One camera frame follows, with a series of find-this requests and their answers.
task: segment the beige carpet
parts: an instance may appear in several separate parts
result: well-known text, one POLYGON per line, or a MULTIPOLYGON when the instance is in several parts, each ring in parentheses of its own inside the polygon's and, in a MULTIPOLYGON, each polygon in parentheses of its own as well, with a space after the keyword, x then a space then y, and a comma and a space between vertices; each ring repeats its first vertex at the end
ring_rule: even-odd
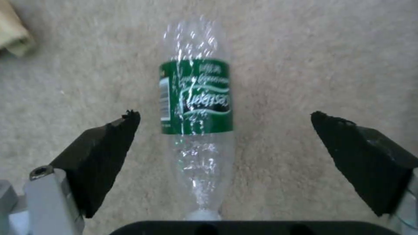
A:
POLYGON ((39 48, 0 55, 0 178, 19 192, 83 130, 142 114, 116 185, 85 234, 179 219, 160 143, 159 42, 192 14, 218 20, 233 54, 232 220, 364 220, 310 113, 374 127, 418 154, 416 0, 12 0, 39 48))

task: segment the empty water bottle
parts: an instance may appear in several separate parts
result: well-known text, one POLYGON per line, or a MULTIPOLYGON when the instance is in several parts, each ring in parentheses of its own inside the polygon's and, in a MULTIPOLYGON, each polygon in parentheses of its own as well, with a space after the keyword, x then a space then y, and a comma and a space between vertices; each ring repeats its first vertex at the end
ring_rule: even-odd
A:
POLYGON ((160 66, 161 129, 170 180, 186 220, 220 220, 232 177, 229 57, 203 17, 169 25, 160 66))

